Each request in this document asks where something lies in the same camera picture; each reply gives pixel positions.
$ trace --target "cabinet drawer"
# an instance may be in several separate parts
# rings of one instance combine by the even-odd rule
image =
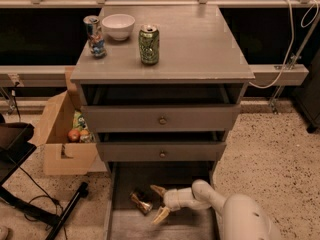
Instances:
[[[98,150],[105,162],[116,161],[218,161],[226,144],[215,143],[100,143]]]
[[[152,225],[162,198],[151,190],[150,185],[166,189],[189,188],[196,179],[210,182],[209,164],[198,162],[118,162],[114,164],[106,212],[105,239],[220,239],[217,220],[212,209],[181,209],[170,214],[158,226]],[[130,199],[130,193],[139,189],[144,198],[153,204],[146,216]]]
[[[94,132],[231,130],[240,105],[217,106],[84,106]]]

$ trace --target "terrazzo floor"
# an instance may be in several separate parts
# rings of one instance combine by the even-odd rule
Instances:
[[[214,186],[226,197],[243,193],[254,198],[280,228],[283,240],[319,240],[320,131],[308,134],[307,122],[290,102],[279,103],[278,108],[280,113],[274,115],[266,102],[242,103],[242,112],[214,172]],[[36,126],[39,115],[24,112],[22,121]],[[18,120],[16,115],[5,119]],[[67,239],[102,239],[108,174],[46,176],[42,171],[42,149],[38,147],[23,168],[62,206],[67,205],[81,182],[89,185],[88,197],[79,201],[67,220]],[[43,194],[21,170],[4,187],[25,201]],[[47,199],[37,199],[33,204],[55,212]],[[44,223],[28,221],[1,201],[0,225],[10,228],[9,240],[45,239],[49,233]],[[66,239],[63,230],[56,239]]]

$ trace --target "open drawer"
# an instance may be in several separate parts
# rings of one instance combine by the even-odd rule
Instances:
[[[196,179],[209,182],[208,162],[135,162],[116,163],[105,220],[108,240],[214,240],[219,239],[213,209],[193,211],[188,208],[172,212],[158,225],[151,222],[161,205],[161,198],[150,189],[151,184],[166,189],[190,187]],[[140,189],[153,204],[144,215],[130,199],[134,189]]]
[[[103,161],[218,161],[226,143],[216,132],[147,132],[100,134]]]
[[[84,106],[82,113],[94,132],[226,131],[240,105]]]

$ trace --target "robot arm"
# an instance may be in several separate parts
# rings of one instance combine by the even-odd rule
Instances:
[[[279,229],[262,208],[246,195],[234,194],[225,198],[203,180],[196,180],[191,188],[180,190],[166,190],[154,185],[151,188],[163,197],[165,204],[153,224],[160,223],[170,211],[183,207],[194,210],[212,207],[222,217],[224,240],[282,239]]]

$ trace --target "cardboard box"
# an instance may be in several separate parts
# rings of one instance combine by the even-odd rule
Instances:
[[[44,144],[43,170],[46,175],[86,174],[99,157],[96,143],[68,143],[67,134],[72,128],[74,112],[70,95],[63,92],[47,101],[35,127],[31,143]]]
[[[67,90],[68,90],[68,94],[70,96],[71,102],[75,109],[80,110],[81,101],[80,101],[79,92],[77,90],[77,86],[70,81],[70,77],[73,70],[74,70],[74,67],[66,67],[64,75],[66,77],[66,85],[67,85]]]

